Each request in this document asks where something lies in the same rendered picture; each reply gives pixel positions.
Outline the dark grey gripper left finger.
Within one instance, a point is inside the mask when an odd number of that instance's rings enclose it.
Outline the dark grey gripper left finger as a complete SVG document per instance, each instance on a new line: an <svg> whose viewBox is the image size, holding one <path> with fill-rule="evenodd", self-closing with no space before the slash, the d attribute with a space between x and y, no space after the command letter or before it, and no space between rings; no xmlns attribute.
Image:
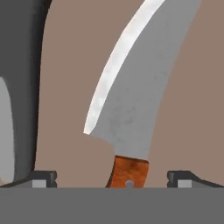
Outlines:
<svg viewBox="0 0 224 224"><path fill-rule="evenodd" d="M1 188L55 188L56 179L56 171L33 171L27 178L1 185Z"/></svg>

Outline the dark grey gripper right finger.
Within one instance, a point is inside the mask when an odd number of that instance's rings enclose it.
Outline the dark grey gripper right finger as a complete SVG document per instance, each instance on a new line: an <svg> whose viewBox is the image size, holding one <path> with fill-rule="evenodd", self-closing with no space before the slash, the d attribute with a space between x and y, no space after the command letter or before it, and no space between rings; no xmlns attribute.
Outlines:
<svg viewBox="0 0 224 224"><path fill-rule="evenodd" d="M167 179L167 186L171 188L224 188L224 185L201 179L191 171L168 171Z"/></svg>

